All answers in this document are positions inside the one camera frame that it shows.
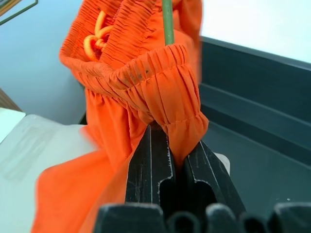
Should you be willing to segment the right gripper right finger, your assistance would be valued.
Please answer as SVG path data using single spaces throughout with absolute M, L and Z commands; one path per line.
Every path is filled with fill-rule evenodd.
M 204 215 L 207 206 L 221 203 L 235 215 L 246 211 L 225 166 L 200 141 L 184 160 L 186 205 L 195 215 Z

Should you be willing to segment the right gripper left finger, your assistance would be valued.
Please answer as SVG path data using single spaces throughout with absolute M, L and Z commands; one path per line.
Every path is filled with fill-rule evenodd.
M 131 159 L 126 202 L 171 205 L 175 169 L 166 134 L 148 126 Z

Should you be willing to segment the orange garment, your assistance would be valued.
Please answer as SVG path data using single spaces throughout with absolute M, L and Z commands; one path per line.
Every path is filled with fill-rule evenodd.
M 83 0 L 59 58 L 85 88 L 85 136 L 96 150 L 44 170 L 31 233 L 92 233 L 100 206 L 124 203 L 128 168 L 147 126 L 169 138 L 177 166 L 208 128 L 201 112 L 202 0 Z

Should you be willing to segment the olive green wire hanger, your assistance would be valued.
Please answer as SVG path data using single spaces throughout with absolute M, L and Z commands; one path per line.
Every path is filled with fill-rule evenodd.
M 163 27 L 165 45 L 174 43 L 173 5 L 172 0 L 162 0 Z

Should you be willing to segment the dark grey bin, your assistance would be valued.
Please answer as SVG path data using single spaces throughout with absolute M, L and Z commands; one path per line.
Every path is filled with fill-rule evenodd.
M 203 141 L 230 161 L 248 212 L 311 202 L 311 64 L 202 37 Z

